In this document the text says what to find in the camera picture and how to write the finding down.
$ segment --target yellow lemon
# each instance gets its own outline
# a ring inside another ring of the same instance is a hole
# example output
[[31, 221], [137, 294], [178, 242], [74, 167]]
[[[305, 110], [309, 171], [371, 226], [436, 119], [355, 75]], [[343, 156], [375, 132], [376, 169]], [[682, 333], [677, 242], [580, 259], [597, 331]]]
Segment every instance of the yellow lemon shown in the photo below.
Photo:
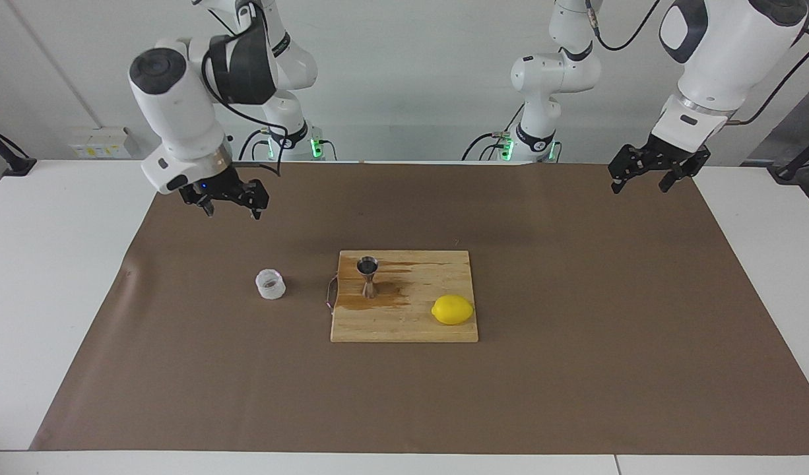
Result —
[[460, 325], [474, 315], [474, 307], [460, 295], [443, 295], [434, 303], [431, 315], [445, 325]]

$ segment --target brown mat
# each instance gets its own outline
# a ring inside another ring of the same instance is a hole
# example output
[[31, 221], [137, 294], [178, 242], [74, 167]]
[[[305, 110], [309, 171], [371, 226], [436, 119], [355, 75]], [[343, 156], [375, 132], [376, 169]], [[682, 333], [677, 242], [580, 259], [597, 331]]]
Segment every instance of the brown mat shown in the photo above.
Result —
[[[284, 169], [242, 174], [262, 222], [156, 199], [34, 450], [809, 454], [809, 384], [693, 183]], [[329, 342], [341, 249], [468, 249], [480, 343]]]

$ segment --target white table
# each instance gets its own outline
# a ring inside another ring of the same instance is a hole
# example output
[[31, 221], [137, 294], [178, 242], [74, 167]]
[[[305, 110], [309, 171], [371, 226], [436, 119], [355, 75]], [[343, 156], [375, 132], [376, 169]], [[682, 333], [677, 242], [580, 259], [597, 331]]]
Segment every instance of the white table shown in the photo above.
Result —
[[[808, 199], [758, 169], [706, 168], [696, 181], [809, 379]], [[809, 473], [809, 457], [22, 452], [153, 196], [138, 162], [42, 162], [0, 181], [0, 451], [17, 451], [0, 452], [0, 473]]]

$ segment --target wooden cutting board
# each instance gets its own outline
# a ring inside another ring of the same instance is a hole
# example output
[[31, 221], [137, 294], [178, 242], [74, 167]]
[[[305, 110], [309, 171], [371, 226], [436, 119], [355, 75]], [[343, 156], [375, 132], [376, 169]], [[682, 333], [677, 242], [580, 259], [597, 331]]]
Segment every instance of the wooden cutting board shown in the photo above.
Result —
[[[363, 297], [357, 263], [378, 259], [373, 300]], [[476, 315], [461, 325], [443, 325], [431, 315], [434, 302], [456, 294], [474, 305], [468, 251], [341, 251], [332, 342], [474, 343]]]

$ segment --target jigger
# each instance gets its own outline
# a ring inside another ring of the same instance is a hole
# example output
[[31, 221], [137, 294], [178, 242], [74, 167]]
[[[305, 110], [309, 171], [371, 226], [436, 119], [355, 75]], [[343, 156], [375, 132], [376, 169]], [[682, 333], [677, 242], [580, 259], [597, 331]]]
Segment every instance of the jigger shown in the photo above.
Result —
[[357, 271], [365, 280], [363, 284], [363, 296], [365, 298], [377, 297], [378, 292], [375, 290], [375, 283], [373, 283], [372, 280], [375, 279], [375, 273], [378, 272], [378, 259], [369, 256], [361, 258], [357, 263]]

